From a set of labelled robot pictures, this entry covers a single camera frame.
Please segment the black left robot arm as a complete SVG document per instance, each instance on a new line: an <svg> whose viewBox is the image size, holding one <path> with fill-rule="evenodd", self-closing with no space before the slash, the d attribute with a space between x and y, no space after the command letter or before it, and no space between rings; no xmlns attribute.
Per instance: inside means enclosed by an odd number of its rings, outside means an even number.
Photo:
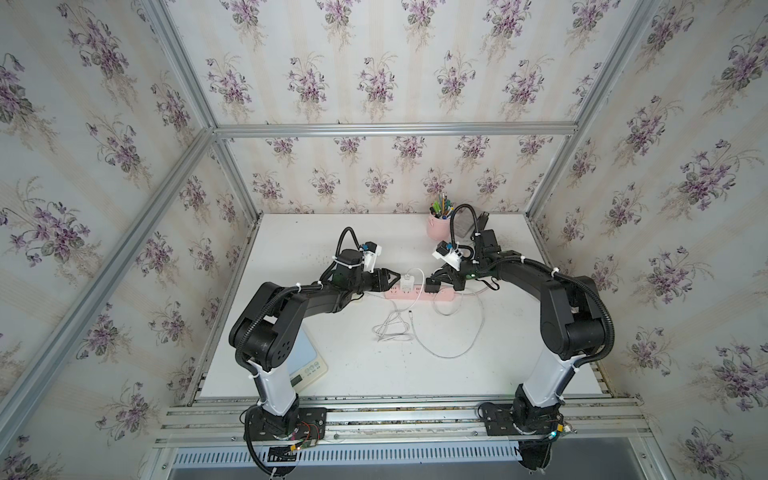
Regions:
<svg viewBox="0 0 768 480"><path fill-rule="evenodd" d="M287 439L299 428L300 400L284 367L303 321L335 314L367 292L389 291L400 274L375 265L382 247L358 241L345 227L330 265L310 284L263 283L230 330L228 342L236 363L254 382L259 403L244 415L246 432L265 432Z"/></svg>

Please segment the black USB charger adapter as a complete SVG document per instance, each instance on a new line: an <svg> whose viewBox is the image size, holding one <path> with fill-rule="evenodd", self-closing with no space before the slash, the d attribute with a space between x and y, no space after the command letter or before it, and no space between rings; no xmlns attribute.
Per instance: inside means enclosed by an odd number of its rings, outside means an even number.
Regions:
<svg viewBox="0 0 768 480"><path fill-rule="evenodd" d="M426 278L423 283L423 292L426 294L437 294L441 289L441 281L433 278Z"/></svg>

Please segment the blue electronic scale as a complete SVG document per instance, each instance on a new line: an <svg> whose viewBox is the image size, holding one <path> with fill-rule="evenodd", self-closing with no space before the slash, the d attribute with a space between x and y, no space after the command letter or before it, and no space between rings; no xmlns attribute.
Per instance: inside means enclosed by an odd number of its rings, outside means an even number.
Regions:
<svg viewBox="0 0 768 480"><path fill-rule="evenodd" d="M299 330L286 365L291 385L301 396L317 394L321 381L329 371L325 359L314 344L314 339L304 327Z"/></svg>

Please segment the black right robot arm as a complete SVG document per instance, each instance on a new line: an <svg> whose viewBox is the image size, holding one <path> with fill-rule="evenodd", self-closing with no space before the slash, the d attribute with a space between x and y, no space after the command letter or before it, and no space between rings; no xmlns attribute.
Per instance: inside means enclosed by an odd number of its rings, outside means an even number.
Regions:
<svg viewBox="0 0 768 480"><path fill-rule="evenodd" d="M501 249L495 232L482 228L469 204L448 215L449 239L433 255L444 265L430 279L462 292L469 281L496 290L512 284L539 302L539 332L544 349L534 369L515 393L510 422L523 435L556 435L562 395L578 370L607 357L616 340L609 309L596 284L559 268Z"/></svg>

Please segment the white USB charger adapter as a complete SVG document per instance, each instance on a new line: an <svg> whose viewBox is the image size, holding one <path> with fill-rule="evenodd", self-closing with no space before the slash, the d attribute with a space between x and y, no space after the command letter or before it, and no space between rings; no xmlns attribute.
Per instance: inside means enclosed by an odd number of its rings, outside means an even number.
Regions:
<svg viewBox="0 0 768 480"><path fill-rule="evenodd" d="M400 291L402 293L410 293L414 289L415 278L411 274L403 274L399 280Z"/></svg>

